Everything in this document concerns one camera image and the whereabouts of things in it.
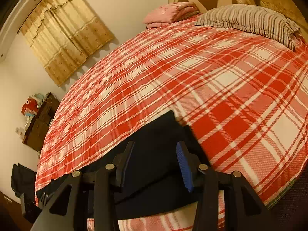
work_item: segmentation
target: silver screw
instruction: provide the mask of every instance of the silver screw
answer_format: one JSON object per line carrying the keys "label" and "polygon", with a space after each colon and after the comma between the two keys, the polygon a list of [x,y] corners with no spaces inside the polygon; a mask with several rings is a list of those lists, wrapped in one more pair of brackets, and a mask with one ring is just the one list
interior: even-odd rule
{"label": "silver screw", "polygon": [[75,170],[74,172],[72,172],[73,177],[78,177],[79,175],[80,175],[80,172],[78,170]]}
{"label": "silver screw", "polygon": [[112,164],[112,163],[109,163],[109,164],[107,164],[106,165],[106,167],[105,167],[107,170],[112,170],[112,169],[114,169],[115,168],[115,166],[114,166],[114,164]]}
{"label": "silver screw", "polygon": [[200,164],[199,165],[199,169],[200,170],[207,170],[208,169],[208,166],[206,164]]}
{"label": "silver screw", "polygon": [[241,172],[239,172],[239,171],[234,171],[234,172],[233,172],[233,176],[239,178],[239,177],[242,176],[242,174],[241,174]]}

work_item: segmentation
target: pillow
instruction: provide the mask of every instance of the pillow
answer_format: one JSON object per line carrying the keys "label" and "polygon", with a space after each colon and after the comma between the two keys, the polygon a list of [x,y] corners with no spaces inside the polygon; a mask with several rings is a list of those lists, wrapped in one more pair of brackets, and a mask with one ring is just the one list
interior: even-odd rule
{"label": "pillow", "polygon": [[283,14],[269,8],[247,4],[218,7],[202,14],[195,25],[236,28],[274,39],[291,50],[291,36],[299,26]]}

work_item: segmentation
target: curtain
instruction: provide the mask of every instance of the curtain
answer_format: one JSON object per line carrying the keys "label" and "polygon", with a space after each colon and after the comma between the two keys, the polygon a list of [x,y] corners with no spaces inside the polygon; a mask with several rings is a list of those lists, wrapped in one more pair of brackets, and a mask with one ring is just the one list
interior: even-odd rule
{"label": "curtain", "polygon": [[113,38],[83,0],[42,0],[21,33],[57,86]]}

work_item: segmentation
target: white wall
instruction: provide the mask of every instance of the white wall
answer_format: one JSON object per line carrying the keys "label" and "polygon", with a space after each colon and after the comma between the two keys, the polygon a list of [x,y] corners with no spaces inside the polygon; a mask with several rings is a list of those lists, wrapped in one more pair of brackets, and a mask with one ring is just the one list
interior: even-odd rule
{"label": "white wall", "polygon": [[86,0],[88,5],[112,31],[115,38],[94,53],[87,62],[61,87],[58,88],[42,68],[38,59],[26,45],[23,36],[16,35],[4,62],[0,64],[0,191],[19,201],[10,188],[11,169],[21,163],[36,170],[36,152],[23,145],[15,133],[23,126],[21,107],[29,95],[54,93],[62,99],[71,85],[97,61],[113,49],[145,29],[143,18],[151,10],[168,0]]}

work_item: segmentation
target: bed sheet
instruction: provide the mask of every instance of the bed sheet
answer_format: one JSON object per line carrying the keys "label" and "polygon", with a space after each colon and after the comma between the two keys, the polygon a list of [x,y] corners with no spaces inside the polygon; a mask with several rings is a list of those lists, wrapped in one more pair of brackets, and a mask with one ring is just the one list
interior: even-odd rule
{"label": "bed sheet", "polygon": [[[241,171],[265,204],[307,157],[308,47],[196,17],[145,30],[104,57],[63,98],[47,133],[36,190],[101,158],[172,109],[189,124],[213,168]],[[220,194],[219,225],[224,221]],[[196,204],[120,220],[121,230],[190,230]],[[93,220],[89,222],[93,229]]]}

